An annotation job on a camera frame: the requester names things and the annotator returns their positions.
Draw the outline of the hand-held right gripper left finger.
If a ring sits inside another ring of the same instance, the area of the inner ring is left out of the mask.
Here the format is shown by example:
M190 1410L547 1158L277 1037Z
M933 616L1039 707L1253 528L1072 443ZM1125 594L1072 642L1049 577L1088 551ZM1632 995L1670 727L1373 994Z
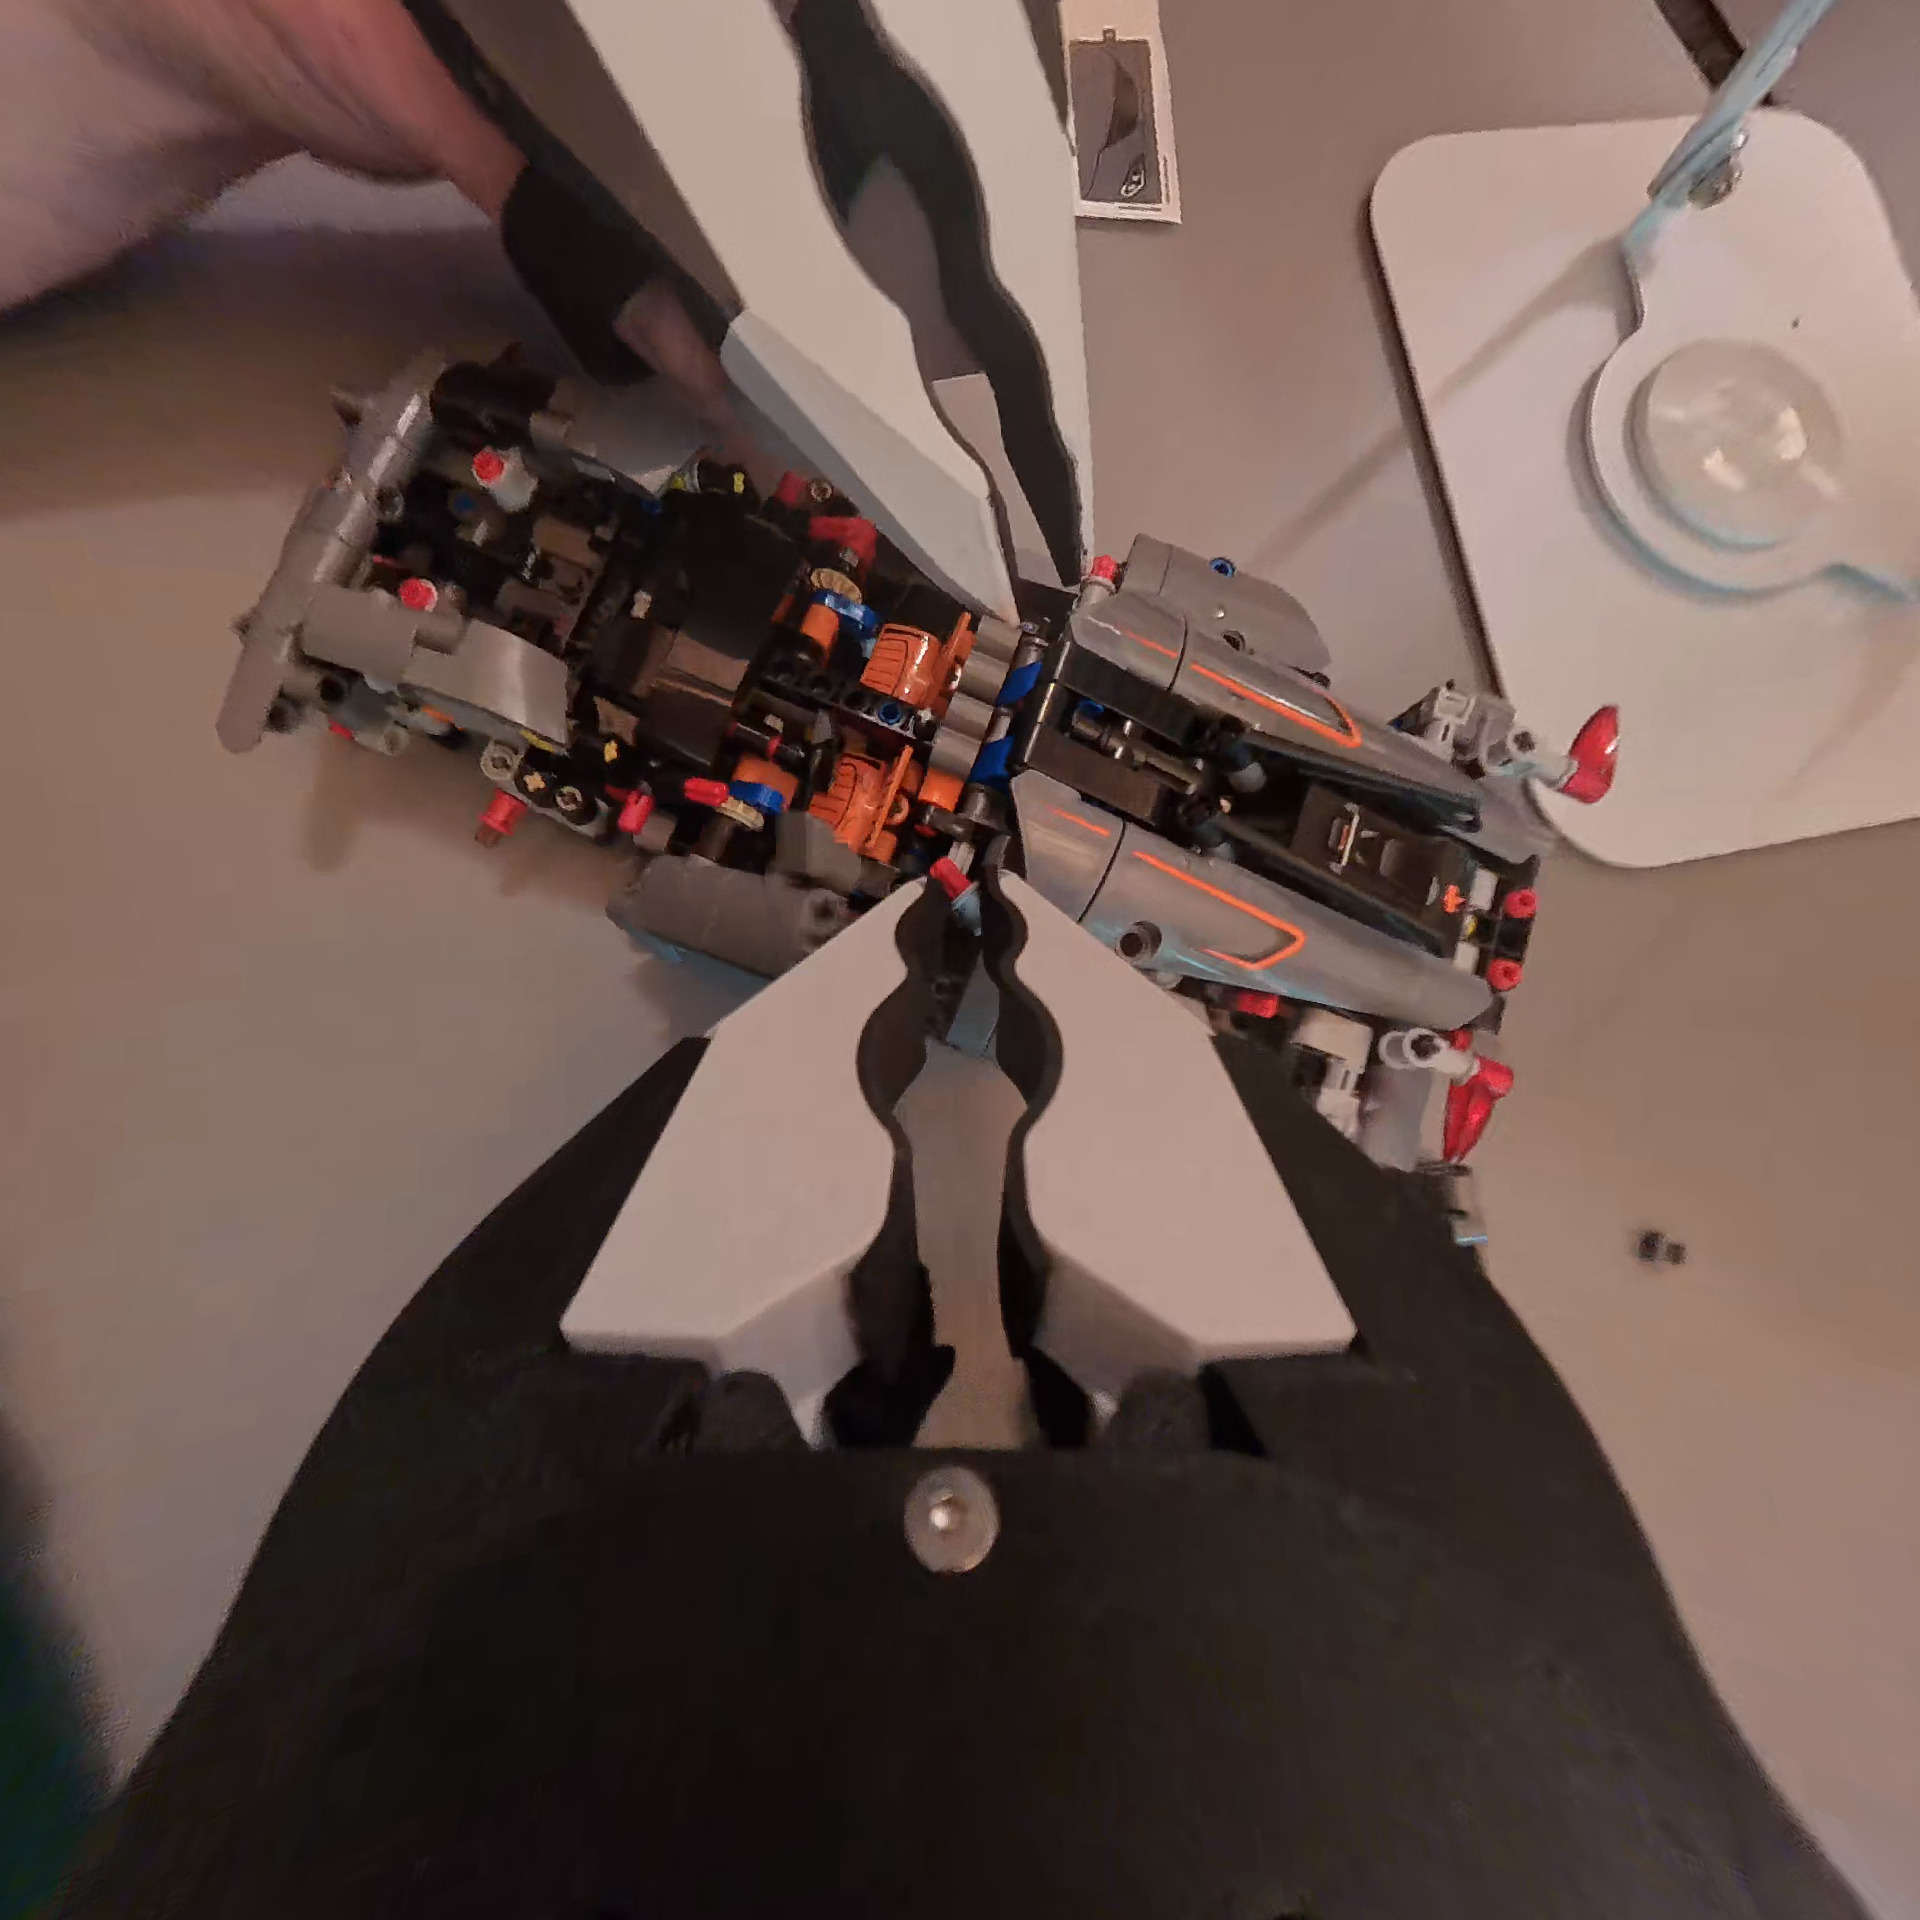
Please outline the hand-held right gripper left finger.
M920 879L711 1027L560 1318L571 1347L767 1376L808 1437L918 1434L941 1343L896 1105L938 963Z

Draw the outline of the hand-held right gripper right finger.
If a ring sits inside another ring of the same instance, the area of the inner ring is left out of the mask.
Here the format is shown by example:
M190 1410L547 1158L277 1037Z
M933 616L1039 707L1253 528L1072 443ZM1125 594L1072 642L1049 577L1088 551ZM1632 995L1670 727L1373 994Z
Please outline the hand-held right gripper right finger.
M999 1313L1039 1434L1086 1443L1147 1374L1344 1353L1353 1315L1208 1025L1006 870L981 946L1023 1099Z

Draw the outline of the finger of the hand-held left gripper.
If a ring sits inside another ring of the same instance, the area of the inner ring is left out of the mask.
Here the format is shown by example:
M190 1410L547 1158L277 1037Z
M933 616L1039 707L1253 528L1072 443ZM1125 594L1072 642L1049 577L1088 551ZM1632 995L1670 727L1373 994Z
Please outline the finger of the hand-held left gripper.
M1086 318L1065 40L1051 3L784 3L822 190L918 329L987 376L1049 561L1091 536Z
M706 240L739 397L971 609L1017 600L991 487L935 411L905 313L816 173L800 58L769 3L582 2L592 50Z

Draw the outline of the orange-lined grey lego section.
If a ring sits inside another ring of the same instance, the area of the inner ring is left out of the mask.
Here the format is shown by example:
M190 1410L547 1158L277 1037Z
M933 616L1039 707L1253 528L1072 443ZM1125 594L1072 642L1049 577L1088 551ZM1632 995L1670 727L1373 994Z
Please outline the orange-lined grey lego section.
M1370 1025L1496 1030L1574 769L1495 691L1379 719L1312 616L1229 560L1137 534L1099 558L1013 705L1022 878L1174 992Z

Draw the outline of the grey black lego car chassis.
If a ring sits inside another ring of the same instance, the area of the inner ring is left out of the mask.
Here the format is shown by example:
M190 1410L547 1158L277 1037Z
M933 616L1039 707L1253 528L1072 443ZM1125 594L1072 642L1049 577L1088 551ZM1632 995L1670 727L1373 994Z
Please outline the grey black lego car chassis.
M425 354L333 409L343 454L235 626L230 752L306 723L387 757L471 750L481 846L538 815L617 848L633 872L608 914L634 944L754 976L902 882L968 914L982 869L1022 875L1006 736L1081 585L1017 583L1013 619L966 609L827 477L761 490L661 403L513 351ZM1617 738L1601 705L1544 741L1574 769L1528 792L1605 799ZM1514 1083L1501 1025L1161 987L1277 1054L1370 1161L1456 1192Z

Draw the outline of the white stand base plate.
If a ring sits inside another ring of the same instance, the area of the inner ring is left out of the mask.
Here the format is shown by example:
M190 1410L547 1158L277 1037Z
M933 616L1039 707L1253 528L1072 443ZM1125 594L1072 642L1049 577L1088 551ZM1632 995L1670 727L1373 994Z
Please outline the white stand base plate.
M1370 231L1504 695L1613 705L1543 798L1661 869L1917 811L1915 290L1846 139L1765 106L1787 3L1693 121L1425 135Z

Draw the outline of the lego sticker sheet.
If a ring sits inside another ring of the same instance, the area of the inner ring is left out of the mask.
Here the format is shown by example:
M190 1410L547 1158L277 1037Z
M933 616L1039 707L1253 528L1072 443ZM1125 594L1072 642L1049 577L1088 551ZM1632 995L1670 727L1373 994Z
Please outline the lego sticker sheet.
M1182 221L1161 2L1061 2L1079 223Z

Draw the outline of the person's left hand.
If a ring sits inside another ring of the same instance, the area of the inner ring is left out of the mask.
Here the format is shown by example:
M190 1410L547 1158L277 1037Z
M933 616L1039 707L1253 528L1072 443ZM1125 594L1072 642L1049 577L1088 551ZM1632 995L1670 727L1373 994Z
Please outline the person's left hand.
M397 2L5 2L1 307L296 153L486 215L522 163Z

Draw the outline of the person's green shirt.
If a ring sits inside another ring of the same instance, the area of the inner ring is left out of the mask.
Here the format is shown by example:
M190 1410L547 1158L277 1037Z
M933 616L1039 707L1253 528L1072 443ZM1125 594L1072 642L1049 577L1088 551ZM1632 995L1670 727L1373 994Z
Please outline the person's green shirt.
M1 1427L1 1914L119 1914L103 1879L121 1807L89 1645L40 1480Z

